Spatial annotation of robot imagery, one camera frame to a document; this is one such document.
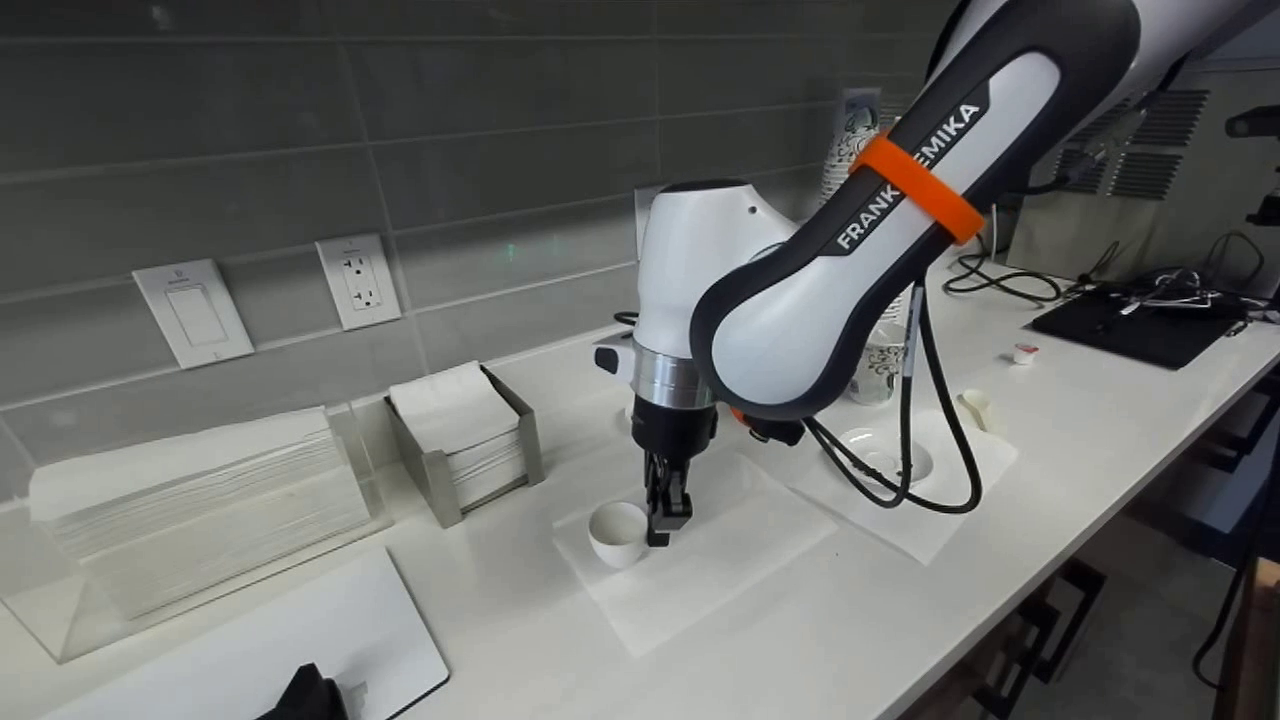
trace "black mat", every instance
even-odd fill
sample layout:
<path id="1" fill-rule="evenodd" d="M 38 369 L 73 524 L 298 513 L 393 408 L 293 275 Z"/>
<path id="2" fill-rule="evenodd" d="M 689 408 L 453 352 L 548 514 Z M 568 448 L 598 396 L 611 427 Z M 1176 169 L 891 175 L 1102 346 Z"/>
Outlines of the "black mat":
<path id="1" fill-rule="evenodd" d="M 1026 328 L 1139 362 L 1182 369 L 1237 324 L 1231 310 L 1215 307 L 1136 307 L 1132 317 L 1120 307 L 1123 298 L 1111 297 L 1075 297 L 1035 317 Z"/>

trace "orange band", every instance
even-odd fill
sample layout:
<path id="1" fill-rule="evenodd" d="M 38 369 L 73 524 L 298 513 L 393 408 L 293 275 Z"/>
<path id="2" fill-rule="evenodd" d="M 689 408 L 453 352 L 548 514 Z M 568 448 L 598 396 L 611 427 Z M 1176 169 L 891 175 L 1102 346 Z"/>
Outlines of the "orange band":
<path id="1" fill-rule="evenodd" d="M 976 211 L 958 192 L 951 192 L 941 175 L 933 175 L 916 155 L 908 155 L 889 135 L 871 135 L 871 142 L 857 155 L 852 169 L 881 173 L 916 208 L 924 208 L 944 232 L 951 232 L 954 244 L 966 244 L 983 227 L 983 211 Z"/>

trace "wall outlet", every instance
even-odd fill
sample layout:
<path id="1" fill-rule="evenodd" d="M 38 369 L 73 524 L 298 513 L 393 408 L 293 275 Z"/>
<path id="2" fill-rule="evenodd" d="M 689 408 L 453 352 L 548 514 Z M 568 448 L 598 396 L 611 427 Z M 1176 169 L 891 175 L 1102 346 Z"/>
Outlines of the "wall outlet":
<path id="1" fill-rule="evenodd" d="M 380 237 L 344 237 L 317 244 L 336 317 L 344 328 L 400 317 L 396 279 Z"/>
<path id="2" fill-rule="evenodd" d="M 178 369 L 248 354 L 236 298 L 211 261 L 132 270 Z"/>

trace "robotic arm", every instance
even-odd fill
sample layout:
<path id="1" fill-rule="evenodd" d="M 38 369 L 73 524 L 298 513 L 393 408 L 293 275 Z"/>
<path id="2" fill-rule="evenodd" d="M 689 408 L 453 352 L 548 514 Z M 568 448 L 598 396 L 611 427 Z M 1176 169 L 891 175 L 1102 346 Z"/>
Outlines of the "robotic arm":
<path id="1" fill-rule="evenodd" d="M 1251 0 L 966 0 L 919 100 L 889 130 L 970 208 L 1068 139 L 1139 100 Z M 743 414 L 826 408 L 881 310 L 951 237 L 871 169 L 801 227 L 746 182 L 676 182 L 639 244 L 632 346 L 597 362 L 636 387 L 648 543 L 693 514 L 689 461 L 714 435 L 714 401 Z"/>

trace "white countertop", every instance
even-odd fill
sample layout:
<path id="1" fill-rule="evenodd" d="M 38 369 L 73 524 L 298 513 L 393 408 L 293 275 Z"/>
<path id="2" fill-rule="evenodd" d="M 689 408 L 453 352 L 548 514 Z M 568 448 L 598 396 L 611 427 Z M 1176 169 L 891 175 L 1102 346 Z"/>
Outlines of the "white countertop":
<path id="1" fill-rule="evenodd" d="M 1035 310 L 1009 297 L 936 297 L 933 317 L 951 387 L 989 392 L 996 432 L 1020 448 L 1020 464 L 962 530 L 933 565 L 916 565 L 836 524 L 648 655 L 626 655 L 548 530 L 556 467 L 626 442 L 614 427 L 626 392 L 590 370 L 586 339 L 494 362 L 540 410 L 548 481 L 453 530 L 406 497 L 405 521 L 362 541 L 396 546 L 453 662 L 453 680 L 406 715 L 891 715 L 1280 358 L 1280 328 L 1246 328 L 1191 369 L 1158 370 L 1033 336 L 1025 319 Z M 1040 344 L 1025 370 L 996 358 L 1015 339 Z M 814 461 L 810 448 L 751 454 L 778 481 Z M 0 715 L 38 715 L 325 565 L 331 559 L 64 666 L 5 612 Z"/>

